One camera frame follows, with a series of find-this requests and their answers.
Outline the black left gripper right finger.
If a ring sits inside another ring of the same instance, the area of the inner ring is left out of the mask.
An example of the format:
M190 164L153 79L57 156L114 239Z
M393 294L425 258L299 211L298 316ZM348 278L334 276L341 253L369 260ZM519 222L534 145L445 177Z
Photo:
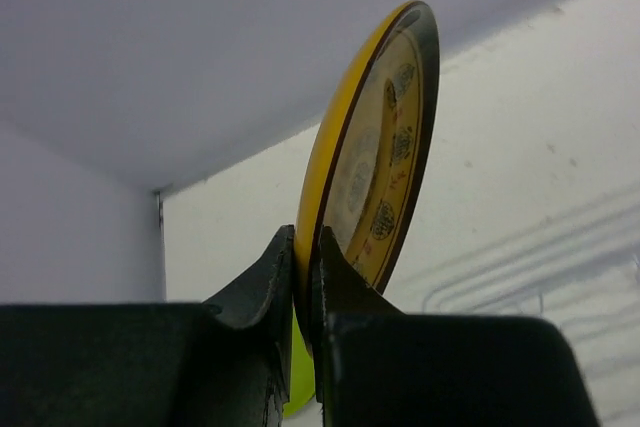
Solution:
M327 426L595 426L574 353L534 317L407 314L330 228L311 270L309 334Z

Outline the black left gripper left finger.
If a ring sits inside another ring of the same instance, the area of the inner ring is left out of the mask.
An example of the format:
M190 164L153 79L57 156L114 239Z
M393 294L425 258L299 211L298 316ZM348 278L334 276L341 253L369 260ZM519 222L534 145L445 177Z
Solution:
M5 426L277 426L290 393L293 228L196 303L5 305Z

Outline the green plate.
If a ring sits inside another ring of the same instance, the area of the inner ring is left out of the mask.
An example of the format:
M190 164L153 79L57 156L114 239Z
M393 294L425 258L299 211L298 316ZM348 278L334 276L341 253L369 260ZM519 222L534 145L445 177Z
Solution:
M283 407L284 417L291 418L298 414L314 398L314 364L304 342L296 313L293 313L290 394L289 401Z

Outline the clear plastic dish rack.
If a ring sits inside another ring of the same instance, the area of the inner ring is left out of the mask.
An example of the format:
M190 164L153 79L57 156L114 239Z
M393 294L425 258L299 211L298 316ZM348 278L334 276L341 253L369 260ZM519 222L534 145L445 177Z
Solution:
M638 425L637 184L415 268L400 287L405 309L548 320L571 344L602 425Z

